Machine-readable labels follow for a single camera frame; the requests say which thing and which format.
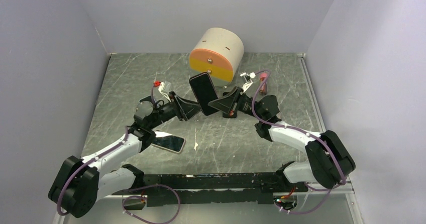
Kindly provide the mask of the bare black phone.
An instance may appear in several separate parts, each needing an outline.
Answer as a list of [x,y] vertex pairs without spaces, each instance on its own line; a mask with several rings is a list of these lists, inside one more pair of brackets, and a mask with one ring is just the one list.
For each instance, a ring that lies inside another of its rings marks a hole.
[[207,72],[197,74],[189,79],[189,85],[193,94],[200,105],[201,111],[205,116],[210,116],[216,112],[217,109],[209,106],[211,101],[218,99],[218,95]]

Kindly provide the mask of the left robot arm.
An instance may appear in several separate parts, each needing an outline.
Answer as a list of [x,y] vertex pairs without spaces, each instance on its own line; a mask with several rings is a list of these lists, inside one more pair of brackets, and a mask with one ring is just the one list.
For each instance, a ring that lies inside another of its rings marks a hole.
[[135,156],[150,145],[172,153],[180,153],[185,139],[166,132],[156,131],[161,124],[177,117],[187,121],[201,111],[196,101],[183,99],[169,93],[169,102],[158,105],[149,97],[136,106],[134,122],[125,126],[118,140],[93,154],[64,160],[49,190],[48,198],[57,204],[61,216],[71,214],[82,217],[106,195],[122,189],[131,194],[144,187],[144,173],[132,165],[113,168]]

